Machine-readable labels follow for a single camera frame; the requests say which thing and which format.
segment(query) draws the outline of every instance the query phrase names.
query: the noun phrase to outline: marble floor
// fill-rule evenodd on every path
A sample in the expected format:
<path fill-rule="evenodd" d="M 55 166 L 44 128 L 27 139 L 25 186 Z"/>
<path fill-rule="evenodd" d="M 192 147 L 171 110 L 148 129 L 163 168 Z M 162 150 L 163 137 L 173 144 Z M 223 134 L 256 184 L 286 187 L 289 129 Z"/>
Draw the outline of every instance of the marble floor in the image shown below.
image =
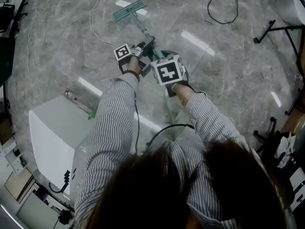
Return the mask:
<path fill-rule="evenodd" d="M 93 109 L 100 97 L 80 79 L 105 92 L 101 80 L 120 74 L 113 55 L 115 46 L 101 42 L 89 29 L 89 12 L 96 1 L 28 0 L 24 9 L 28 16 L 20 22 L 8 98 L 18 147 L 32 164 L 35 157 L 28 112 L 35 107 L 35 101 L 27 72 L 28 36 L 29 71 L 37 105 L 70 89 L 80 103 Z M 102 39 L 118 45 L 140 42 L 144 37 L 132 21 L 113 21 L 112 14 L 121 9 L 116 1 L 100 0 L 91 15 L 92 28 Z M 257 148 L 260 144 L 253 131 L 267 132 L 271 116 L 278 119 L 277 128 L 281 129 L 287 118 L 284 112 L 302 85 L 295 80 L 295 55 L 284 32 L 272 32 L 261 44 L 253 43 L 253 37 L 261 35 L 270 20 L 275 19 L 276 26 L 285 23 L 275 0 L 239 0 L 236 21 L 221 25 L 208 16 L 208 1 L 143 0 L 147 13 L 139 15 L 139 19 L 161 49 L 180 54 L 190 74 L 190 84 L 206 91 L 248 144 Z M 236 13 L 235 0 L 214 0 L 210 9 L 218 20 L 230 20 Z M 293 38 L 299 42 L 298 31 Z M 141 149 L 169 118 L 163 88 L 152 74 L 141 82 L 137 105 Z"/>

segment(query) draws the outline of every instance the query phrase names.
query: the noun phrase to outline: shirt sleeve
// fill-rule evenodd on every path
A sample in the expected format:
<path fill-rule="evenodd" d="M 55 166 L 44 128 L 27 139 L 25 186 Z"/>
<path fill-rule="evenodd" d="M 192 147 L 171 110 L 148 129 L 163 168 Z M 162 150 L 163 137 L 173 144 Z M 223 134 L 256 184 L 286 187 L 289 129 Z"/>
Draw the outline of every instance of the shirt sleeve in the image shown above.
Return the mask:
<path fill-rule="evenodd" d="M 186 105 L 196 133 L 205 146 L 229 139 L 248 149 L 246 141 L 228 117 L 219 112 L 206 93 L 195 93 Z"/>
<path fill-rule="evenodd" d="M 132 74 L 124 74 L 103 83 L 109 90 L 100 101 L 87 143 L 84 179 L 75 203 L 78 225 L 90 216 L 114 170 L 128 156 L 132 145 L 138 81 Z"/>

